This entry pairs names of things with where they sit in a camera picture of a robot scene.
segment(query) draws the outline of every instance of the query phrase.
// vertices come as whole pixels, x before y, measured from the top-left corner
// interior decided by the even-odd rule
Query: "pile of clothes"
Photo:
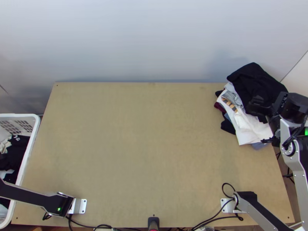
[[[280,92],[288,91],[256,63],[241,67],[227,80],[224,89],[215,93],[217,101],[214,107],[224,117],[221,129],[236,135],[239,145],[251,144],[258,150],[265,146],[261,140],[272,137],[273,133],[265,116],[256,116],[249,110],[249,102],[260,99],[264,106],[269,106]]]
[[[0,143],[0,178],[4,181],[16,183],[29,139],[28,135],[13,135]],[[0,220],[7,216],[9,205],[10,200],[0,198]]]

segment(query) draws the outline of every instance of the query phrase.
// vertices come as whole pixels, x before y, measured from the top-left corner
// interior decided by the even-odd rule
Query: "tabletop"
[[[22,186],[87,199],[86,225],[192,227],[220,209],[221,186],[254,191],[283,222],[294,222],[271,146],[239,146],[220,129],[216,83],[55,83]],[[41,208],[17,203],[13,224],[42,221]],[[256,224],[223,219],[212,226]]]

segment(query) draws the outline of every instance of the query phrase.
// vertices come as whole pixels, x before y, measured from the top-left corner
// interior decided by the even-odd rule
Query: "laundry basket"
[[[16,185],[21,185],[22,183],[26,165],[31,154],[39,125],[40,118],[35,114],[0,114],[0,142],[4,141],[11,135],[17,135],[22,132],[31,133],[29,143],[18,172]],[[0,229],[6,227],[11,222],[15,204],[16,201],[11,200],[6,218],[0,221]]]

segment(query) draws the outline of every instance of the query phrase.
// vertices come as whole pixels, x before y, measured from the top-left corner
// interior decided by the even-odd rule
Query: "black cable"
[[[70,228],[70,231],[73,231],[73,230],[72,230],[72,227],[71,227],[71,225],[70,225],[71,222],[73,222],[74,224],[79,225],[79,226],[81,226],[81,227],[94,229],[93,231],[95,231],[96,229],[112,229],[112,226],[107,225],[107,224],[100,224],[100,225],[98,225],[98,226],[88,226],[88,225],[80,224],[80,223],[78,223],[78,222],[72,220],[72,215],[73,215],[73,214],[70,214],[69,217],[66,216],[66,218],[69,220],[69,228]]]
[[[44,216],[43,216],[43,218],[42,218],[42,220],[44,221],[44,220],[48,220],[49,218],[51,218],[52,216],[51,215],[49,215],[48,213],[45,213],[44,214]]]
[[[201,228],[201,227],[203,227],[203,226],[205,226],[205,225],[207,225],[207,224],[209,224],[209,223],[212,223],[213,221],[217,221],[217,220],[221,220],[221,219],[227,219],[227,218],[238,218],[240,221],[243,221],[243,220],[244,220],[242,217],[238,216],[238,214],[236,213],[235,216],[220,217],[220,218],[215,218],[215,219],[213,219],[213,220],[210,220],[210,221],[208,221],[208,222],[202,224],[202,226],[197,227],[197,229],[199,229],[199,228]]]
[[[281,155],[281,152],[276,154],[277,160],[279,159],[280,155]]]
[[[226,197],[231,198],[231,199],[233,199],[233,200],[234,200],[234,198],[233,198],[233,197],[228,196],[228,195],[224,192],[224,186],[225,186],[225,185],[229,185],[229,186],[231,186],[231,188],[232,188],[232,189],[233,189],[233,191],[235,192],[234,187],[233,187],[231,184],[229,184],[229,183],[223,183],[223,185],[222,185],[222,187],[221,187],[221,190],[223,191],[223,194],[224,194]]]
[[[287,175],[284,175],[284,176],[282,176],[282,177],[289,178],[290,181],[292,181],[292,183],[295,184],[294,180],[291,179],[292,176],[293,176],[293,173],[290,173],[290,168],[288,167],[288,173],[287,173]]]
[[[69,216],[69,229],[70,231],[73,231],[72,227],[70,226],[70,222],[72,221],[72,214]]]
[[[199,224],[197,224],[196,226],[194,226],[191,230],[192,230],[192,231],[195,231],[196,229],[199,228],[199,226],[203,226],[203,223],[206,223],[206,222],[210,221],[211,219],[215,218],[215,217],[223,210],[223,208],[224,208],[230,201],[233,201],[233,200],[234,200],[234,198],[231,199],[231,200],[228,200],[226,203],[224,203],[224,205],[221,207],[221,209],[220,209],[213,217],[211,217],[211,218],[209,218],[209,219],[207,219],[207,220],[205,220],[205,221],[200,222]]]
[[[290,178],[290,177],[292,177],[292,176],[293,176],[293,173],[287,174],[287,175],[283,175],[282,177]]]
[[[303,128],[305,127],[305,123],[306,123],[306,121],[307,121],[307,118],[308,118],[308,115],[305,115],[305,117],[304,117],[304,122],[301,124],[301,126],[298,127],[297,129],[295,129],[295,130],[293,131],[293,134],[282,144],[282,146],[283,146],[286,150],[288,150],[288,147],[289,147],[290,143],[292,142],[292,140],[295,139],[296,136],[298,136],[299,133],[300,133],[300,132],[303,130]]]
[[[234,187],[233,187],[231,184],[229,184],[229,183],[223,183],[223,185],[222,185],[222,187],[221,187],[221,189],[222,189],[222,191],[223,191],[223,194],[224,194],[226,197],[230,198],[230,200],[228,200],[226,203],[224,203],[224,205],[221,207],[221,209],[220,209],[213,217],[211,217],[211,218],[209,218],[209,219],[207,219],[207,220],[205,220],[205,221],[200,222],[199,224],[197,224],[196,226],[194,226],[194,227],[191,229],[191,231],[195,231],[196,229],[199,229],[199,228],[201,228],[201,227],[203,227],[203,226],[205,226],[205,225],[207,225],[207,224],[209,224],[209,223],[211,223],[211,222],[213,222],[213,221],[217,221],[217,220],[221,220],[221,219],[226,219],[226,218],[238,218],[240,221],[243,221],[243,220],[244,220],[242,217],[238,216],[237,213],[235,214],[235,216],[226,216],[226,217],[215,218],[215,217],[223,210],[223,208],[224,208],[230,201],[234,201],[234,198],[233,198],[233,197],[227,195],[227,194],[224,192],[224,186],[225,186],[225,185],[229,185],[234,191],[235,191],[235,189],[234,189]]]

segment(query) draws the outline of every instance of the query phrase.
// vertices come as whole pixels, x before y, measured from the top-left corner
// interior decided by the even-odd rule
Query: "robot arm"
[[[261,108],[270,116],[269,125],[273,138],[264,142],[272,142],[280,147],[283,160],[293,171],[295,188],[298,197],[302,226],[297,231],[308,231],[308,98],[296,93],[282,92],[272,107],[261,107],[251,104],[255,110]],[[293,230],[263,207],[254,192],[234,192],[234,201],[225,208],[225,213],[248,213],[265,231]]]
[[[85,213],[86,199],[77,199],[61,192],[46,195],[4,182],[0,178],[0,197],[40,206],[50,216]]]

